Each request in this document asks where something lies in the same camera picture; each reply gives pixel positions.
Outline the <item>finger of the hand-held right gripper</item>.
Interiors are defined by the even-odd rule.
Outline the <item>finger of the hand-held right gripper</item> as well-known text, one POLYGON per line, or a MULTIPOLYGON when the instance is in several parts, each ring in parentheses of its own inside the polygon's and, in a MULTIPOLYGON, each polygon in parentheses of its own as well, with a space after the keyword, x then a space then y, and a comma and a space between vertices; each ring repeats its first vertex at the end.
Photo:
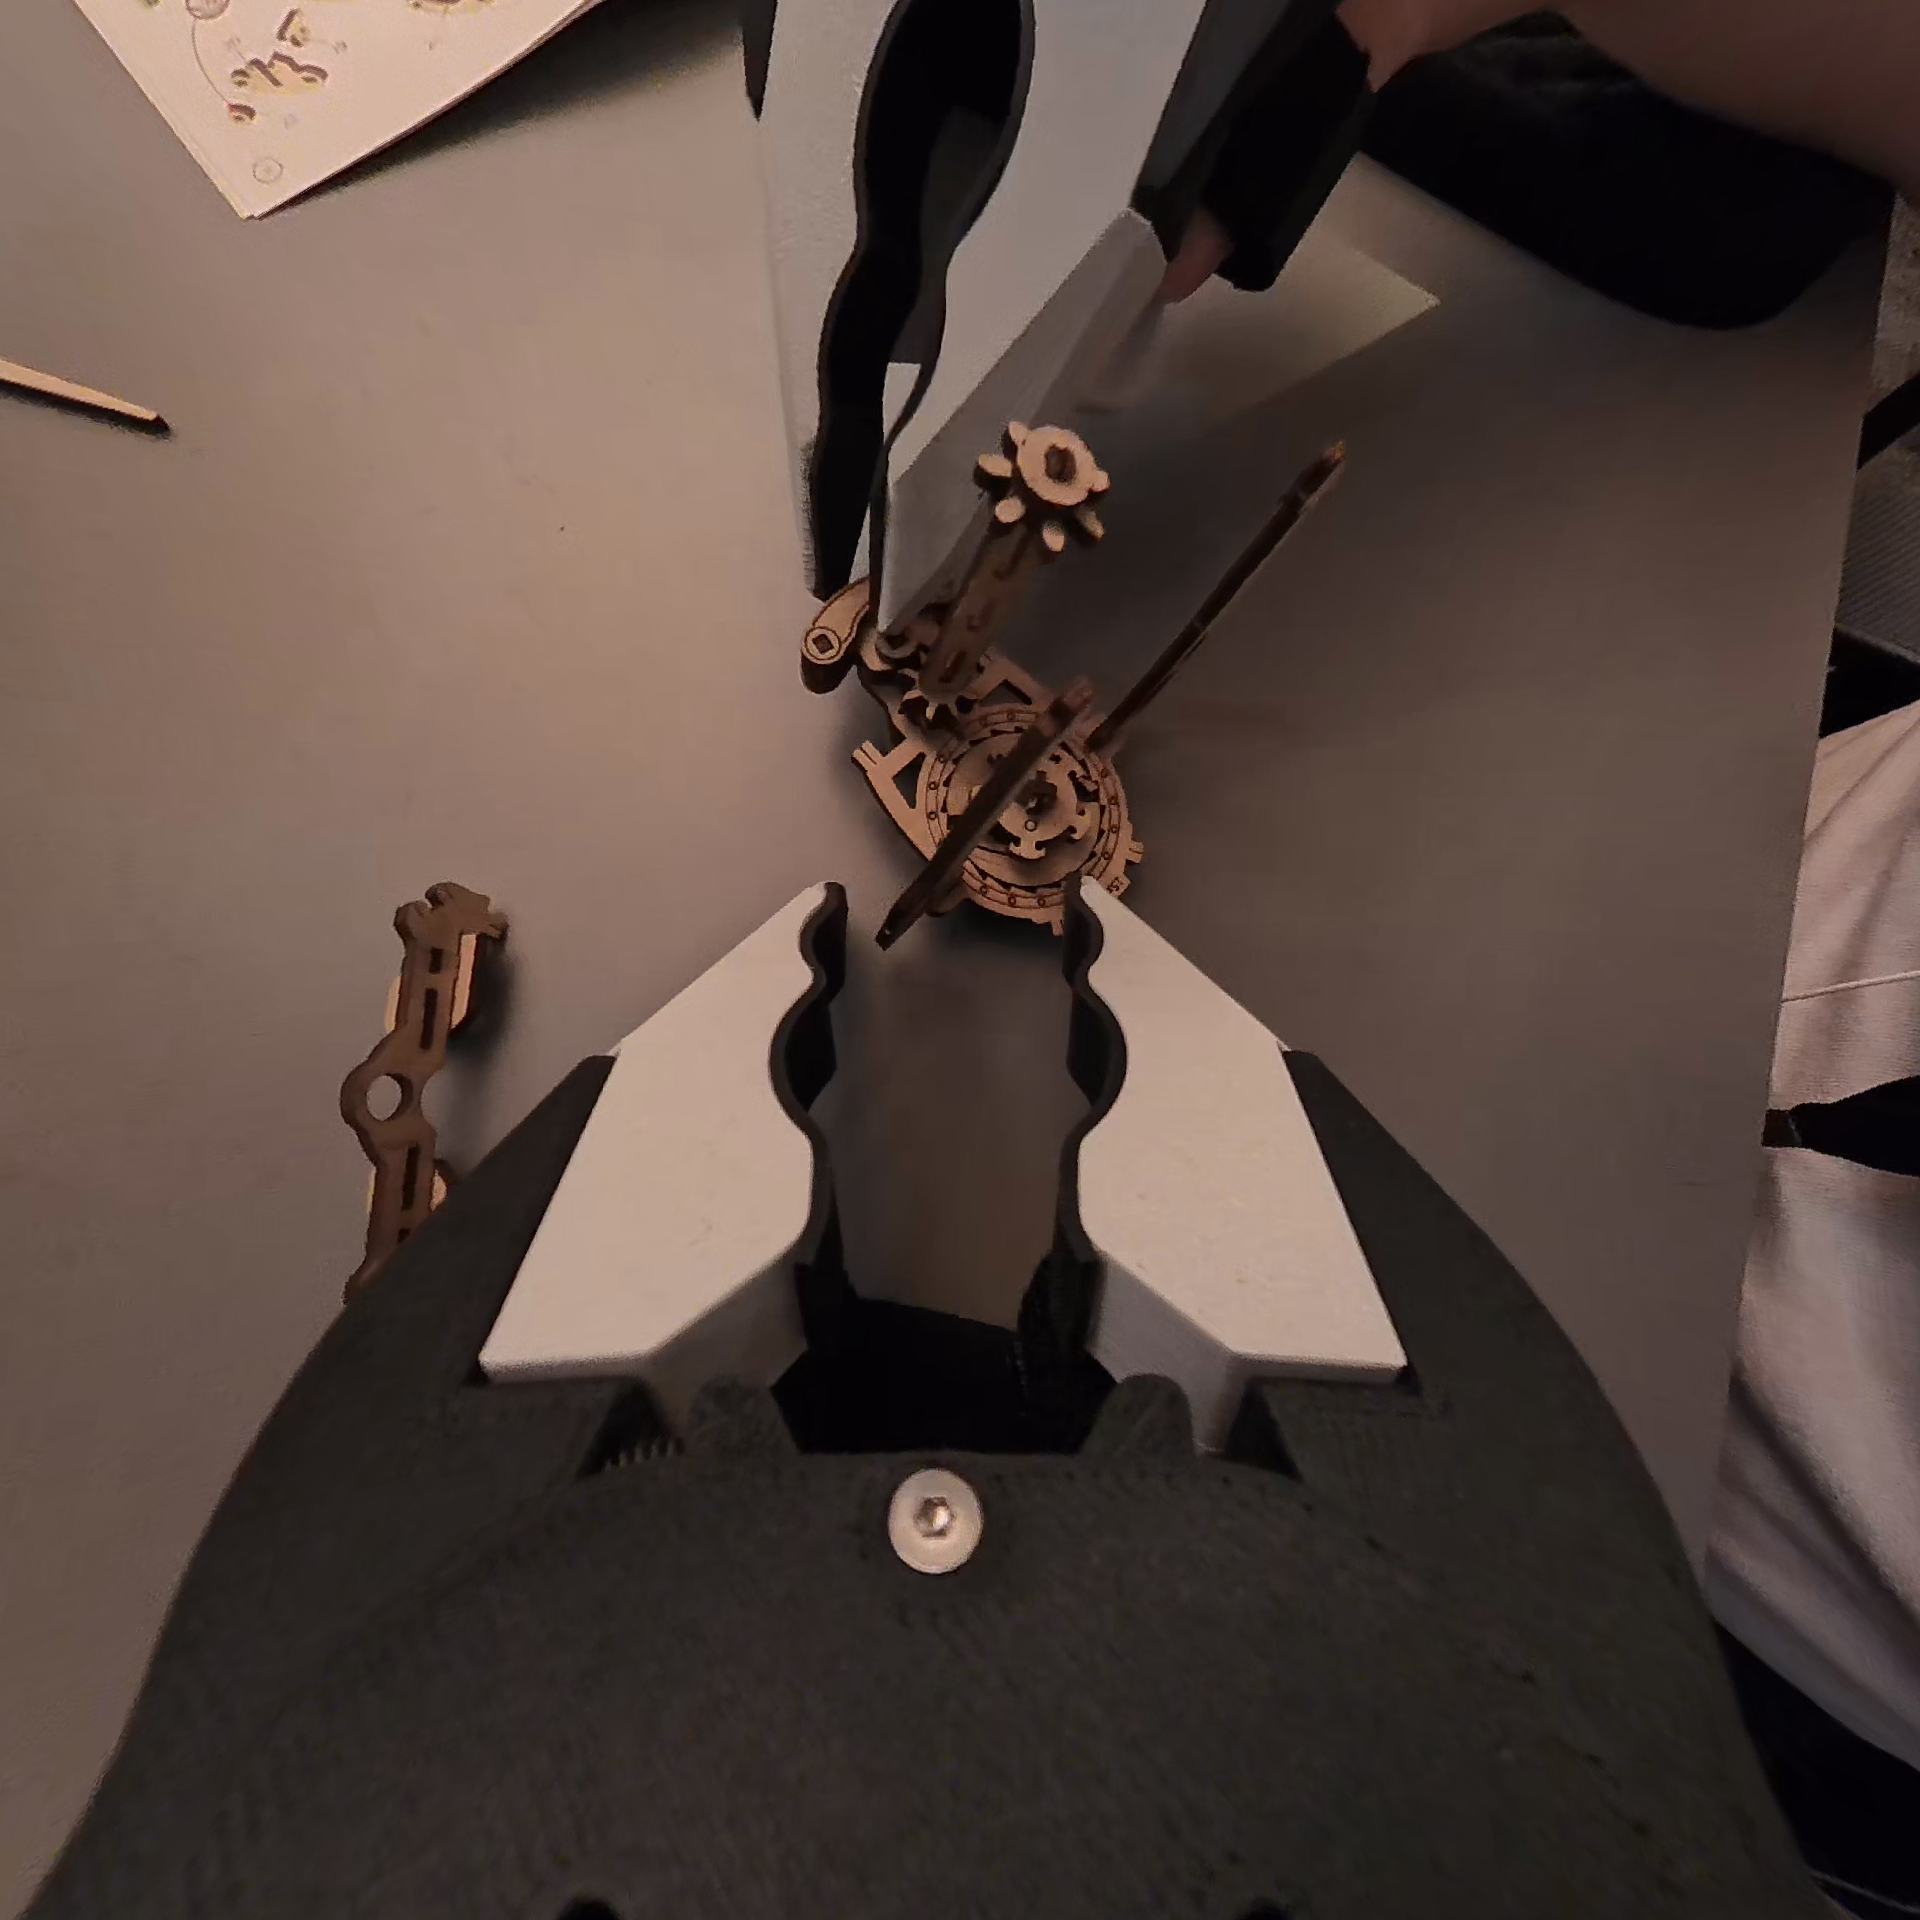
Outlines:
POLYGON ((1021 421, 1082 406, 1161 286, 1164 252, 1135 212, 1147 144, 1183 43, 1175 4, 1032 4, 1010 157, 946 276, 925 396, 891 440, 881 624, 945 599, 986 515, 974 463, 1021 421))
POLYGON ((922 401, 948 271, 1027 105, 1032 7, 745 7, 781 391, 809 589, 884 540, 886 456, 922 401))

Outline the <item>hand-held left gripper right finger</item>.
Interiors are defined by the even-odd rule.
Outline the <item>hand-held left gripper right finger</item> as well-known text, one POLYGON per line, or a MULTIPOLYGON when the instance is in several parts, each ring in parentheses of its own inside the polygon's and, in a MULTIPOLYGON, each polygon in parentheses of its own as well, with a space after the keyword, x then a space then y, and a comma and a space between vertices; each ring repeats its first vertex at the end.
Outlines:
POLYGON ((1394 1381, 1406 1355, 1285 1044, 1105 887, 1084 903, 1122 1051, 1077 1152, 1102 1262, 1092 1359, 1173 1381, 1208 1455, 1255 1381, 1394 1381))

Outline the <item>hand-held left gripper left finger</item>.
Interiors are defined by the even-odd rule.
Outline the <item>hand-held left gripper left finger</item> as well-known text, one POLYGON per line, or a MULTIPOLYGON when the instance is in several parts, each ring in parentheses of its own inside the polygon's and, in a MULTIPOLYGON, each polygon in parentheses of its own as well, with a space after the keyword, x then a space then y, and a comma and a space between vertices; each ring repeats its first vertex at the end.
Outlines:
POLYGON ((638 1381, 684 1421, 805 1357, 800 1274, 839 1249, 813 1106, 839 1060, 849 895, 807 887, 612 1051, 478 1365, 638 1381))

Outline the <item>slotted wooden part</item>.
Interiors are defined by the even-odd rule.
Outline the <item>slotted wooden part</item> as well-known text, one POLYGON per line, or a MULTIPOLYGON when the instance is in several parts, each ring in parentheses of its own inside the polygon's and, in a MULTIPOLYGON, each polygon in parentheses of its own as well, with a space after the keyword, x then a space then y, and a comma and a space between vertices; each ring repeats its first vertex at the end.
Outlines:
POLYGON ((341 1089, 342 1121, 370 1167, 364 1250, 344 1301, 422 1229, 454 1181, 424 1096, 469 1023, 483 960, 507 940, 510 922, 486 895, 442 881, 397 908, 394 931, 401 965, 385 1030, 341 1089))

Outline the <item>wooden gear model assembly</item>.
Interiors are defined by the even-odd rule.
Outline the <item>wooden gear model assembly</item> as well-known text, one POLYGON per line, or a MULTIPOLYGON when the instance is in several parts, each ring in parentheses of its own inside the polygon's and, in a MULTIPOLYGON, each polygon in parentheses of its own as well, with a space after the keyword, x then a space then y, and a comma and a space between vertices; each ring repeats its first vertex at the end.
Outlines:
POLYGON ((1045 687, 1001 646, 1021 595, 1073 542, 1102 534, 1110 477, 1065 426, 1012 422, 973 469, 991 517, 956 595, 886 629, 872 583, 826 599, 800 642, 802 683, 826 694, 856 674, 883 707, 893 744, 855 761, 922 872, 886 911, 877 944, 920 919, 977 905, 1009 921, 1067 928, 1080 885, 1120 896, 1140 860, 1119 746, 1203 649, 1258 569, 1333 488, 1347 446, 1304 469, 1260 532, 1110 713, 1088 681, 1045 687))

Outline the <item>person's right forearm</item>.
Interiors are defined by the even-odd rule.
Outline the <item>person's right forearm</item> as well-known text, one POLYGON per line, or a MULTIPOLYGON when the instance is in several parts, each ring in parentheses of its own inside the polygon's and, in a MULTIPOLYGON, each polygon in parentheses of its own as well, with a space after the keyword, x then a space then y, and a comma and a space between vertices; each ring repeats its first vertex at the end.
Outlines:
POLYGON ((1915 2, 1575 2, 1551 13, 1635 79, 1918 201, 1915 2))

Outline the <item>wooden puzzle parts sheet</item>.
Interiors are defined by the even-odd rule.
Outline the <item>wooden puzzle parts sheet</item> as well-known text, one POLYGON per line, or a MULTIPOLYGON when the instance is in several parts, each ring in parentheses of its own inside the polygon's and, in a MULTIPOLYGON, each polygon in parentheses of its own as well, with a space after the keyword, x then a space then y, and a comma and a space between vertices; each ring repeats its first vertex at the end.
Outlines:
POLYGON ((80 2, 233 210, 257 220, 417 133, 591 2, 80 2))

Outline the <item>person's right hand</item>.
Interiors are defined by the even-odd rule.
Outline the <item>person's right hand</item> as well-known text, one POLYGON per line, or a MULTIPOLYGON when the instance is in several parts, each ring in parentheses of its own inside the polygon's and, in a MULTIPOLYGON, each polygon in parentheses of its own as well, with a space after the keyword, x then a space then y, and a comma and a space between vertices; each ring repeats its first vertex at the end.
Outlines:
POLYGON ((1221 276, 1235 257, 1235 233, 1206 204, 1197 207, 1166 262, 1161 300, 1178 304, 1193 298, 1210 279, 1221 276))

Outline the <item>black textured pad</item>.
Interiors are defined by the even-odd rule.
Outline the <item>black textured pad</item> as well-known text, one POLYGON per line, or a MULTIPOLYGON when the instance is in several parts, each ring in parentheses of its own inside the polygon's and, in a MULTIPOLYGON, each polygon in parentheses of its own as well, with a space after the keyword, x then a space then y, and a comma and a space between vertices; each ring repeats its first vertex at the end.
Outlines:
POLYGON ((1363 152, 1524 255, 1669 325, 1764 325, 1882 228, 1892 189, 1652 91, 1553 13, 1403 68, 1363 152))

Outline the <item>person's white shirt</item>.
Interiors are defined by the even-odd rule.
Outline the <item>person's white shirt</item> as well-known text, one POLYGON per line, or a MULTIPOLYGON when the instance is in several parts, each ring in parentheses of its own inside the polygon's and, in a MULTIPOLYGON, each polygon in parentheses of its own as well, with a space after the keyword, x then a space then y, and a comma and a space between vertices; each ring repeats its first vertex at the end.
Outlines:
MULTIPOLYGON (((1917 704, 1816 749, 1768 1110, 1918 1070, 1917 704)), ((1708 1607, 1850 1734, 1918 1764, 1917 1175, 1768 1146, 1748 1240, 1708 1607)))

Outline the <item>pointed wooden stick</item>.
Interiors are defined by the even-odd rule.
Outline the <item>pointed wooden stick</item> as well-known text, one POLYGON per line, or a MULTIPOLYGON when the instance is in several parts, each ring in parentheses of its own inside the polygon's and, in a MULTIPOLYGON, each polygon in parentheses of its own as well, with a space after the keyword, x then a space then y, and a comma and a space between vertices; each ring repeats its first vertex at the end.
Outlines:
POLYGON ((2 356, 0 379, 5 392, 34 405, 80 415, 90 421, 112 421, 142 434, 169 437, 173 432, 171 422, 153 406, 27 367, 9 356, 2 356))

